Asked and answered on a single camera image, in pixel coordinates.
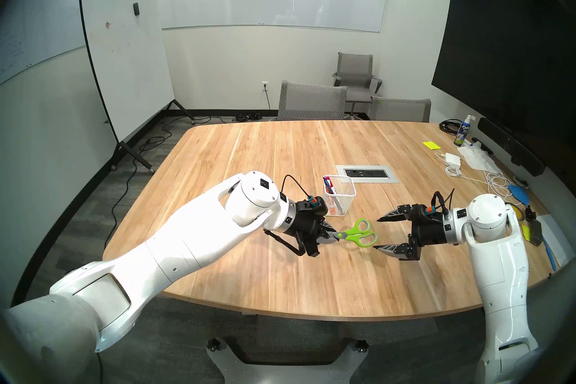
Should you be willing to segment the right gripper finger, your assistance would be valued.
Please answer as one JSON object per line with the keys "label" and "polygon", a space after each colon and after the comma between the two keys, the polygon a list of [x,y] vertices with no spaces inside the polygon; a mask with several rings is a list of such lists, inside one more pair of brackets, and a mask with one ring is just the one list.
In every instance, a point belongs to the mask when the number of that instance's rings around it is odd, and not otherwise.
{"label": "right gripper finger", "polygon": [[409,261],[411,259],[411,247],[408,243],[395,245],[374,245],[374,249],[400,261]]}
{"label": "right gripper finger", "polygon": [[405,220],[410,220],[409,212],[411,210],[410,205],[400,205],[396,209],[386,213],[384,216],[377,219],[378,222],[401,222]]}

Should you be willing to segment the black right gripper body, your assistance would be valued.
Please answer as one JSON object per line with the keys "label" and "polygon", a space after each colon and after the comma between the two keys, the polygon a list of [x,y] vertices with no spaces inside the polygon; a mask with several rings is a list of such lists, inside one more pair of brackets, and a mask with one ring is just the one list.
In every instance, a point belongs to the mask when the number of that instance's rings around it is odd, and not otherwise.
{"label": "black right gripper body", "polygon": [[447,244],[444,213],[435,205],[413,204],[409,213],[411,232],[408,234],[408,244],[411,247],[410,261],[418,261],[421,249],[429,245]]}

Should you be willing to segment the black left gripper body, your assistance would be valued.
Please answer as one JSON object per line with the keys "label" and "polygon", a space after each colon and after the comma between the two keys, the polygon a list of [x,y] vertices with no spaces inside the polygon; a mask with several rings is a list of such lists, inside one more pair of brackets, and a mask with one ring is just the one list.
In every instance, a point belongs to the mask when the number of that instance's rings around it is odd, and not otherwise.
{"label": "black left gripper body", "polygon": [[290,202],[288,216],[291,221],[287,234],[297,240],[297,255],[306,253],[309,257],[317,257],[320,254],[316,237],[321,233],[320,223],[327,213],[328,207],[324,202]]}

